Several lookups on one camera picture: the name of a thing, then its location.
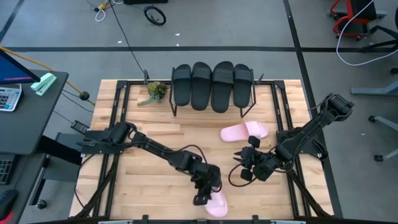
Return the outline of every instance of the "green plant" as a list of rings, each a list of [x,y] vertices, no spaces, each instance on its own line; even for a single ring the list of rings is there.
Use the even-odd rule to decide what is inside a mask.
[[[166,95],[169,88],[161,82],[152,82],[147,85],[149,99],[138,103],[138,106],[146,105],[152,101],[160,103],[161,99]]]

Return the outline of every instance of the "gray floor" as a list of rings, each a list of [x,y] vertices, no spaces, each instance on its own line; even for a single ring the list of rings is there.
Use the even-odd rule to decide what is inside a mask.
[[[334,20],[326,16],[333,0],[289,0],[302,47],[335,47],[331,28]],[[18,0],[0,1],[2,27]],[[91,0],[93,4],[101,1]],[[373,22],[396,29],[395,0],[378,0],[376,7],[389,16]],[[115,6],[121,24],[132,46],[263,46],[293,47],[283,1],[280,0],[170,0],[159,6],[167,16],[163,27],[148,23],[142,11],[126,5]],[[84,0],[25,0],[12,26],[0,43],[5,47],[125,47],[126,41],[110,9],[103,22],[95,22],[95,12]],[[344,39],[342,47],[362,47],[370,42],[390,38],[383,33],[356,42]],[[66,71],[79,89],[90,92],[95,100],[99,83],[104,78],[141,78],[142,73],[129,52],[26,52],[23,55],[45,63],[54,70]],[[172,67],[197,61],[214,67],[222,60],[245,63],[256,77],[301,79],[295,52],[136,52],[151,78],[169,78]],[[379,54],[346,53],[350,62],[363,62]],[[373,154],[396,148],[395,131],[369,123],[369,115],[381,115],[398,121],[396,98],[351,96],[351,87],[382,87],[398,77],[389,74],[398,65],[398,55],[363,67],[349,67],[334,53],[304,53],[313,94],[317,102],[328,93],[339,93],[352,101],[353,115],[345,122],[325,128],[325,138],[335,176],[338,196],[345,218],[364,220],[398,220],[397,159],[383,163],[373,161]],[[19,60],[28,68],[38,66]],[[88,103],[83,106],[92,110]],[[91,114],[79,109],[63,96],[56,108],[70,120],[89,125]],[[57,132],[72,133],[69,123],[54,114],[45,134],[54,138]],[[46,184],[42,198],[45,210],[27,207],[21,223],[57,220],[68,216],[74,183]]]

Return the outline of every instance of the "black slide sandal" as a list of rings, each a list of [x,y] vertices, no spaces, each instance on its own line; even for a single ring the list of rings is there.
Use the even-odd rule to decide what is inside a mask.
[[[217,113],[225,113],[234,83],[234,65],[231,62],[220,62],[213,70],[212,81],[211,107]]]
[[[203,63],[197,62],[192,68],[192,99],[191,105],[194,110],[202,111],[207,108],[211,90],[211,68]]]
[[[252,85],[250,68],[238,64],[234,69],[234,105],[245,108],[249,105]]]
[[[174,102],[177,106],[187,106],[191,97],[191,67],[178,66],[173,73]]]

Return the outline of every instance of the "white cable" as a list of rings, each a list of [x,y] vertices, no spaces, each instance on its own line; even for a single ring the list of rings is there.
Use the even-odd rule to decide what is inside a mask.
[[[374,61],[377,61],[377,60],[380,60],[380,59],[389,57],[389,56],[391,56],[391,55],[393,55],[393,54],[395,54],[395,53],[398,52],[398,50],[396,50],[396,51],[394,51],[394,52],[392,52],[392,53],[390,53],[390,54],[388,54],[388,55],[385,55],[385,56],[383,56],[383,57],[375,58],[375,59],[370,60],[370,61],[368,61],[368,62],[359,63],[359,64],[352,64],[352,63],[346,62],[346,61],[340,56],[340,54],[338,53],[338,47],[340,46],[340,41],[341,41],[341,38],[342,38],[342,36],[343,36],[343,32],[344,32],[344,30],[346,29],[346,27],[348,26],[348,24],[349,24],[352,20],[354,20],[357,16],[359,16],[359,15],[360,15],[367,7],[369,7],[373,2],[374,2],[374,0],[372,0],[367,6],[365,6],[365,7],[364,7],[357,15],[355,15],[351,20],[349,20],[349,21],[347,22],[347,24],[344,26],[343,30],[341,30],[341,32],[340,32],[340,37],[339,37],[339,39],[338,39],[338,43],[337,43],[337,47],[336,47],[336,53],[337,53],[337,56],[338,56],[344,63],[346,63],[347,65],[351,65],[351,66],[366,65],[366,64],[368,64],[368,63],[371,63],[371,62],[374,62]]]
[[[98,19],[98,15],[99,15],[101,12],[104,14],[104,17],[102,17],[102,19]],[[95,15],[95,21],[101,22],[101,21],[103,21],[103,20],[105,19],[105,17],[106,17],[105,11],[102,10],[102,9],[99,9],[99,11],[97,12],[97,15]]]
[[[118,2],[118,0],[112,0],[112,2],[113,2],[114,4],[123,4],[123,3],[124,3],[124,1]]]

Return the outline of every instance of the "calculator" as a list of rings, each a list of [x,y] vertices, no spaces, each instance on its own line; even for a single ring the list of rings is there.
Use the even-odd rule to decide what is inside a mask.
[[[22,85],[0,85],[0,111],[14,111],[22,97]]]

